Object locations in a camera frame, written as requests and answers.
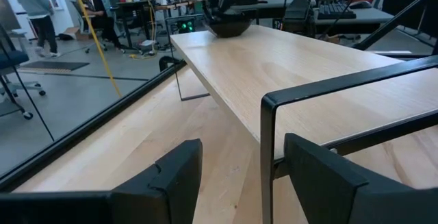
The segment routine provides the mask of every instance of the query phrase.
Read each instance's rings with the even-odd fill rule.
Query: metal pole
[[[408,14],[413,8],[423,4],[425,1],[427,0],[415,0],[413,3],[409,4],[405,9],[403,9],[401,12],[397,13],[397,15],[395,15],[390,21],[386,22],[382,27],[378,28],[365,40],[356,44],[353,48],[359,50],[366,50],[375,42],[380,40],[384,35],[388,34],[391,30],[395,29],[398,25],[398,21],[402,17]]]

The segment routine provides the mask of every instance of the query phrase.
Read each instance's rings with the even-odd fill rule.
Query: cable on floor
[[[83,15],[85,16],[85,20],[87,21],[88,29],[91,31],[91,34],[93,35],[94,42],[96,43],[97,50],[99,51],[99,54],[101,55],[101,58],[102,58],[102,61],[103,61],[103,65],[105,66],[105,69],[107,71],[107,75],[108,75],[109,79],[111,80],[111,83],[112,83],[114,89],[116,90],[117,95],[119,97],[122,97],[122,94],[120,93],[120,90],[117,87],[116,81],[114,80],[114,78],[112,76],[111,70],[109,68],[110,66],[108,66],[108,62],[105,59],[105,56],[103,55],[103,51],[102,51],[101,45],[99,44],[99,41],[97,40],[96,32],[94,31],[94,28],[93,28],[93,26],[91,24],[90,17],[88,16],[88,13],[87,13],[85,7],[83,6],[82,0],[78,0],[78,2],[79,2],[79,6],[81,7],[81,11],[82,11]]]

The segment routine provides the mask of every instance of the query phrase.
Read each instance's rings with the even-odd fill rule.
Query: light wood tabletop
[[[260,141],[261,98],[289,88],[395,64],[399,60],[252,25],[241,36],[171,36],[197,77],[229,115]],[[319,145],[437,109],[438,72],[422,71],[279,108],[275,158],[296,133]]]
[[[187,67],[183,96],[206,90]],[[186,139],[203,142],[194,223],[261,222],[259,146],[211,97],[181,102],[174,76],[41,170],[15,192],[110,190]],[[414,188],[438,186],[438,127],[384,142],[347,158]],[[274,181],[274,223],[305,224],[289,177]]]

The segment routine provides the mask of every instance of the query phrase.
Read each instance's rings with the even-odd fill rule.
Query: black metal frame
[[[172,46],[172,42],[170,41],[170,30],[169,30],[169,21],[183,21],[189,18],[196,18],[196,17],[201,17],[204,16],[203,14],[193,14],[193,15],[185,15],[185,16],[179,16],[179,17],[175,17],[175,18],[166,18],[165,24],[166,24],[166,31],[167,31],[167,35],[168,35],[168,39],[169,39],[169,45],[170,45],[170,53],[172,54],[172,58],[175,59],[175,57],[173,56],[173,46]],[[181,101],[189,101],[189,100],[194,100],[194,99],[198,99],[198,98],[202,98],[202,97],[208,97],[210,96],[209,93],[205,93],[205,94],[201,94],[201,95],[193,95],[190,97],[183,97],[181,95],[181,88],[179,85],[179,78],[178,78],[178,72],[175,71],[175,77],[177,78],[177,85],[178,85],[178,93],[179,93],[179,98]]]
[[[394,59],[399,59],[399,60],[415,60],[418,58],[431,56],[430,53],[385,53],[385,52],[378,53],[376,52],[375,54],[394,58]]]
[[[139,86],[135,90],[131,91],[128,95],[120,98],[103,111],[94,115],[92,118],[88,119],[75,129],[71,130],[63,137],[57,139],[55,142],[35,153],[32,157],[27,158],[9,172],[0,175],[0,192],[12,191],[19,187],[22,183],[26,182],[44,167],[48,166],[54,160],[66,153],[69,149],[80,143],[84,138],[96,131],[102,125],[106,124],[117,114],[121,113],[131,104],[135,103],[138,99],[142,98],[156,86],[161,84],[164,80],[172,76],[174,71],[178,71],[184,66],[185,62],[181,62],[176,64],[175,67],[166,69],[158,76]]]
[[[356,44],[353,48],[359,50],[366,50],[375,42],[380,40],[384,35],[388,34],[391,30],[395,29],[398,26],[398,21],[409,12],[416,8],[419,5],[424,4],[428,0],[415,0],[411,4],[409,4],[405,9],[401,12],[397,13],[390,21],[386,22],[382,27],[378,28],[375,32],[373,32],[370,36],[368,36],[362,42]]]
[[[286,88],[266,94],[261,100],[260,122],[260,169],[263,224],[271,224],[273,222],[273,181],[274,179],[286,174],[283,159],[274,159],[276,110],[278,107],[365,84],[379,82],[393,77],[399,77],[409,73],[431,69],[436,66],[438,66],[438,56],[430,56],[427,58],[401,62],[310,84],[304,84],[302,86]],[[379,127],[368,132],[356,134],[348,138],[328,142],[324,144],[323,147],[336,149],[339,154],[346,155],[348,153],[371,147],[386,140],[394,139],[436,125],[438,124],[437,118],[438,111],[435,110],[397,123]]]

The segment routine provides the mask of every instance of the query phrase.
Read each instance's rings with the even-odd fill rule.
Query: black metal table leg
[[[148,19],[148,16],[144,13],[144,7],[140,8],[139,15],[140,15],[140,20],[142,21],[142,28],[143,28],[144,34],[146,35],[146,39],[150,40],[151,35],[149,34],[149,28],[148,28],[149,19]]]
[[[120,7],[120,12],[122,14],[123,27],[125,28],[125,34],[128,40],[128,47],[132,48],[131,33],[129,33],[128,23],[126,22],[125,9],[123,6]]]
[[[169,29],[169,24],[168,21],[169,20],[179,20],[179,19],[185,19],[185,18],[194,18],[197,16],[203,16],[202,14],[195,14],[195,15],[186,15],[186,16],[180,16],[180,17],[176,17],[176,18],[166,18],[165,19],[165,24],[166,24],[166,30],[167,30],[167,34],[168,34],[168,39],[169,39],[169,44],[170,44],[170,53],[172,54],[172,58],[174,59],[175,57],[173,56],[173,47],[172,47],[172,43],[170,41],[170,29]],[[175,77],[177,78],[177,85],[178,85],[178,93],[179,93],[179,98],[181,101],[189,101],[189,100],[194,100],[194,99],[198,99],[198,98],[202,98],[202,97],[208,97],[210,96],[209,93],[205,93],[205,94],[201,94],[201,95],[194,95],[194,96],[190,96],[190,97],[182,97],[181,95],[181,88],[179,86],[179,78],[178,78],[178,72],[175,71]]]

